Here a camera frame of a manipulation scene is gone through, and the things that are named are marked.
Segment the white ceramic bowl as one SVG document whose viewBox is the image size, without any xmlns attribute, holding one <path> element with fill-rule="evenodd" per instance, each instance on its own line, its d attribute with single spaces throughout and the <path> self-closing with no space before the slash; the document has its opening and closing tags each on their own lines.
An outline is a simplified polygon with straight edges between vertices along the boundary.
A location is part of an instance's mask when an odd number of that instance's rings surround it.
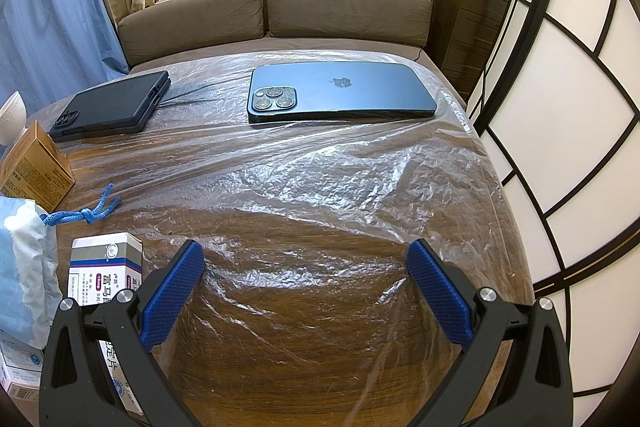
<svg viewBox="0 0 640 427">
<path fill-rule="evenodd" d="M 10 146 L 26 130 L 26 106 L 21 93 L 14 91 L 0 108 L 0 144 Z"/>
</svg>

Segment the purple white medicine box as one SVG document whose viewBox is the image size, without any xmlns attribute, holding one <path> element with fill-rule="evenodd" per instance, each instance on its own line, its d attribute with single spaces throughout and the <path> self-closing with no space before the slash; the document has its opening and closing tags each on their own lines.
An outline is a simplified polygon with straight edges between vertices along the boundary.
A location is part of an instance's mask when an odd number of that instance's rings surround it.
<svg viewBox="0 0 640 427">
<path fill-rule="evenodd" d="M 128 232 L 79 237 L 72 243 L 66 295 L 79 306 L 110 301 L 142 283 L 143 246 Z"/>
</svg>

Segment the shoji screen divider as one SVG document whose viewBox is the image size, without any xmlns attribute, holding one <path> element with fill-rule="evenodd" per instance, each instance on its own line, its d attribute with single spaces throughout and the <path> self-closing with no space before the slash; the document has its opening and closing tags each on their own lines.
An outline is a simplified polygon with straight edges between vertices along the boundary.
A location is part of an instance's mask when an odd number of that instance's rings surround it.
<svg viewBox="0 0 640 427">
<path fill-rule="evenodd" d="M 468 114 L 558 314 L 575 424 L 637 425 L 617 409 L 639 355 L 639 0 L 509 0 Z"/>
</svg>

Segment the blue curtain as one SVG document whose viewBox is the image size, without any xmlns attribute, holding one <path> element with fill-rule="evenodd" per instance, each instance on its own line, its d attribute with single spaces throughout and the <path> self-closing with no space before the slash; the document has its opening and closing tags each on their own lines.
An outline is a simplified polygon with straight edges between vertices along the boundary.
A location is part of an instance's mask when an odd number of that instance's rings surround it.
<svg viewBox="0 0 640 427">
<path fill-rule="evenodd" d="M 2 101 L 32 115 L 128 72 L 103 0 L 1 0 Z"/>
</svg>

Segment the gold cardboard box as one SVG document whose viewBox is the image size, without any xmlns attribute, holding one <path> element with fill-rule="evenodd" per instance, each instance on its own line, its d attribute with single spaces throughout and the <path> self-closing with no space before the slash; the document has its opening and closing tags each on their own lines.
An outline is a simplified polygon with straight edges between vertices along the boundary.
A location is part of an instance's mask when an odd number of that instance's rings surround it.
<svg viewBox="0 0 640 427">
<path fill-rule="evenodd" d="M 38 121 L 11 147 L 1 164 L 1 194 L 32 199 L 53 212 L 75 184 L 70 162 Z"/>
</svg>

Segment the blue drawstring bag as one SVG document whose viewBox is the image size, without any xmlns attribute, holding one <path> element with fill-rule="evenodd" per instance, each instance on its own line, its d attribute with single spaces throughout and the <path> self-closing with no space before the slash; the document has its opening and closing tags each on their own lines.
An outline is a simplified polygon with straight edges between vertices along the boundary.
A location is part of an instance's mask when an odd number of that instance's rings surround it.
<svg viewBox="0 0 640 427">
<path fill-rule="evenodd" d="M 96 207 L 47 213 L 34 200 L 1 199 L 1 329 L 30 347 L 43 349 L 58 304 L 58 243 L 55 228 L 109 216 L 119 204 L 108 200 L 107 184 Z"/>
</svg>

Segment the black tablet case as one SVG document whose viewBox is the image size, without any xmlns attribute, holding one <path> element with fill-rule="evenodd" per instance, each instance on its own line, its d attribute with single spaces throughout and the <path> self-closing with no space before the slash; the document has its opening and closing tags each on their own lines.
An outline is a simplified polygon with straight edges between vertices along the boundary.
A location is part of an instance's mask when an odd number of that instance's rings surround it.
<svg viewBox="0 0 640 427">
<path fill-rule="evenodd" d="M 76 94 L 51 127 L 56 142 L 136 133 L 171 85 L 168 72 L 122 78 Z"/>
</svg>

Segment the white blue box lower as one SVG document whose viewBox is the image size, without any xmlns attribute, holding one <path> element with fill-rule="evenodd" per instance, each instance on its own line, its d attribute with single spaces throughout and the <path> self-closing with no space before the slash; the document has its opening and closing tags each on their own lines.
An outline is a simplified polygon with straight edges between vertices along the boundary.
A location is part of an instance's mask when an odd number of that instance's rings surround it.
<svg viewBox="0 0 640 427">
<path fill-rule="evenodd" d="M 39 388 L 43 353 L 6 332 L 0 340 L 1 387 L 33 425 L 39 425 Z"/>
</svg>

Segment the blue smartphone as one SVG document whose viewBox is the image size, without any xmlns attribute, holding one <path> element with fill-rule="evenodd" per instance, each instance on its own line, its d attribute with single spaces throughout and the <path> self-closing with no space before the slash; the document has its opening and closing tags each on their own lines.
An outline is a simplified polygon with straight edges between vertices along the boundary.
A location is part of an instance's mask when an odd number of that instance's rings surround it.
<svg viewBox="0 0 640 427">
<path fill-rule="evenodd" d="M 379 62 L 264 65 L 250 76 L 247 117 L 270 121 L 430 118 L 437 104 L 413 69 Z"/>
</svg>

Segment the brown sofa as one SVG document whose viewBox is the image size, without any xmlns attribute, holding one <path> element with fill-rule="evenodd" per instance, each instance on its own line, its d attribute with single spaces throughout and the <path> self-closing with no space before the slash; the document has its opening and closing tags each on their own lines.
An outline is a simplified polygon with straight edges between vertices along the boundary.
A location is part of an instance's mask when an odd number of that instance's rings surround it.
<svg viewBox="0 0 640 427">
<path fill-rule="evenodd" d="M 433 0 L 172 0 L 123 18 L 134 72 L 239 53 L 355 50 L 427 64 Z"/>
</svg>

